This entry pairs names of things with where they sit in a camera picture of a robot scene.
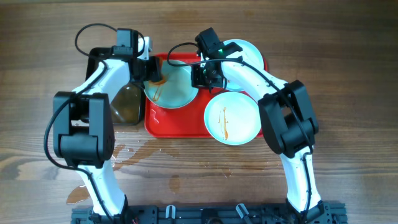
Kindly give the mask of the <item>orange green sponge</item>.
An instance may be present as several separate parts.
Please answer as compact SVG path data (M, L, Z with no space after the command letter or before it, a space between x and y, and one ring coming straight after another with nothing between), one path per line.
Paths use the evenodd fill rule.
M163 85L167 79L165 77L165 75L162 73L162 66L163 66L164 60L159 58L159 62L158 62L158 79L156 81L150 80L149 83L153 84L153 85Z

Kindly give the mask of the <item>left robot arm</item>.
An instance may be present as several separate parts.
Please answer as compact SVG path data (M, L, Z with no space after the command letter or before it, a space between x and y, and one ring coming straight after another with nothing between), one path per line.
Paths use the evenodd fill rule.
M111 102L129 83L160 80L160 60L149 56L150 39L132 29L115 29L116 43L103 56L89 55L97 69L79 87L53 98L44 152L55 166L74 170L93 201L74 210L72 223L134 223L127 197L115 178L111 158L115 137Z

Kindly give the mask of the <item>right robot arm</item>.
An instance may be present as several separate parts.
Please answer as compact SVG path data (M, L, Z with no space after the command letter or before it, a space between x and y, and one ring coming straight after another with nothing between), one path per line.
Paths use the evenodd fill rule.
M201 60L193 64L192 85L211 90L230 81L257 102L264 139L282 160L288 205L299 223L318 218L321 198L312 165L318 121L304 84L274 77L255 46L221 41L213 28L200 32L195 46Z

